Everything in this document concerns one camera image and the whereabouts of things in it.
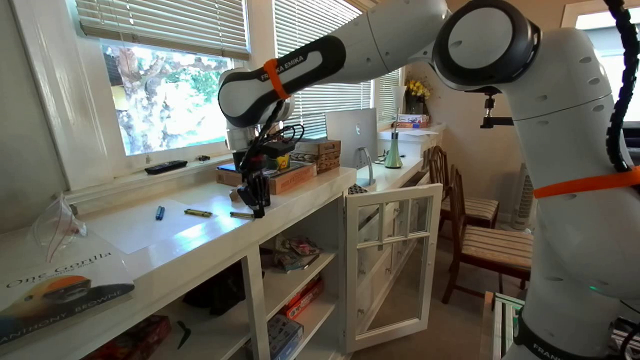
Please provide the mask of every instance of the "wooden chair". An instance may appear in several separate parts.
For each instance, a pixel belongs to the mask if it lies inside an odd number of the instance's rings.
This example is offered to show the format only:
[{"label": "wooden chair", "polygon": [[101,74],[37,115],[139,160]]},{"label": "wooden chair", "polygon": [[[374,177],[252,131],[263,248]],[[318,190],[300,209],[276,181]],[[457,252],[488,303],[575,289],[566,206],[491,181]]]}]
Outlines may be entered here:
[{"label": "wooden chair", "polygon": [[456,280],[462,264],[498,272],[500,291],[501,274],[520,277],[520,287],[523,287],[532,266],[532,234],[466,223],[462,173],[456,166],[450,166],[450,208],[454,258],[442,302],[448,303],[454,289],[482,296],[480,289],[457,286]]},{"label": "wooden chair", "polygon": [[[430,173],[430,181],[442,183],[442,208],[439,218],[450,219],[450,202],[446,199],[450,194],[450,177],[448,177],[448,157],[439,145],[431,145],[423,151],[423,164]],[[500,202],[496,197],[466,197],[466,221],[473,226],[496,227]]]}]

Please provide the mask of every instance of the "orange stripe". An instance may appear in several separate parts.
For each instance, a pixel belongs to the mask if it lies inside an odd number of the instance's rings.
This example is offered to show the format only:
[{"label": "orange stripe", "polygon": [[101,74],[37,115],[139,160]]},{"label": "orange stripe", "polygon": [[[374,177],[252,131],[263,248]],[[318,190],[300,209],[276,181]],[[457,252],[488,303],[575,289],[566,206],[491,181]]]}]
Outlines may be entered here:
[{"label": "orange stripe", "polygon": [[278,94],[278,97],[280,99],[286,99],[288,97],[288,94],[286,94],[286,89],[283,89],[283,86],[281,86],[281,82],[280,82],[280,74],[278,74],[278,60],[276,57],[272,57],[272,60],[268,60],[268,62],[263,62],[263,71],[266,71],[266,75],[268,75],[268,80],[272,82],[272,86],[273,86],[273,89],[276,89],[276,94]]},{"label": "orange stripe", "polygon": [[640,183],[640,166],[633,166],[630,172],[578,177],[569,181],[541,186],[534,190],[534,197],[549,197],[549,196],[561,196],[561,194],[574,194],[574,192],[593,192],[593,190],[605,190],[605,188],[628,188],[633,183]]}]

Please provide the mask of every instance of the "cabinet door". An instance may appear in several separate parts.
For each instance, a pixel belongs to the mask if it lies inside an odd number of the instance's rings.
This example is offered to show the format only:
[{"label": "cabinet door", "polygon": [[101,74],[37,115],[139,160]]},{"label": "cabinet door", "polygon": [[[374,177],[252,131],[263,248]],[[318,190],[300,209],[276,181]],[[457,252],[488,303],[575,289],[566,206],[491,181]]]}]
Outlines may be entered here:
[{"label": "cabinet door", "polygon": [[439,183],[345,196],[345,352],[428,324]]}]

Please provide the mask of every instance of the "floor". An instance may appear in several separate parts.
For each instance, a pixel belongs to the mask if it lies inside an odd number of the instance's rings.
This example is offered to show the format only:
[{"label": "floor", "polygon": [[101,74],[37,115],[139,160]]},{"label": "floor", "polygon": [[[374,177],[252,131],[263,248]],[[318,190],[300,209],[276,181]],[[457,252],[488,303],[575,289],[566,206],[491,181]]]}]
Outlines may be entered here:
[{"label": "floor", "polygon": [[[438,241],[433,287],[430,302],[428,330],[356,352],[354,360],[482,360],[482,297],[463,291],[454,291],[450,303],[442,303],[443,286],[448,280],[448,264],[451,258],[451,244],[448,237]],[[397,317],[397,310],[409,307],[414,297],[412,286],[416,266],[409,259],[392,296],[381,306],[376,321],[386,324]],[[498,275],[478,267],[462,267],[460,282],[478,289],[498,289]],[[516,296],[517,282],[503,277],[503,291]]]}]

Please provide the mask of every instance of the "wall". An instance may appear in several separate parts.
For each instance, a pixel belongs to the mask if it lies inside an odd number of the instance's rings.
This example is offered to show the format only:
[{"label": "wall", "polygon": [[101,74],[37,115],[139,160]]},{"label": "wall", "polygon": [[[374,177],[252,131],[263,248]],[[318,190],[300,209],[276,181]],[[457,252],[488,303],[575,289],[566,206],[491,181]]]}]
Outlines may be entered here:
[{"label": "wall", "polygon": [[0,231],[30,223],[66,190],[34,74],[12,13],[0,1]]},{"label": "wall", "polygon": [[[560,27],[564,3],[578,0],[510,0],[541,29]],[[466,0],[450,0],[451,9]],[[422,78],[431,95],[428,99],[433,119],[446,122],[446,149],[462,175],[468,196],[498,197],[501,219],[511,209],[513,179],[520,170],[520,145],[511,125],[480,129],[484,95],[446,88],[425,64],[407,66],[407,75]],[[494,115],[510,115],[503,95],[496,95]]]}]

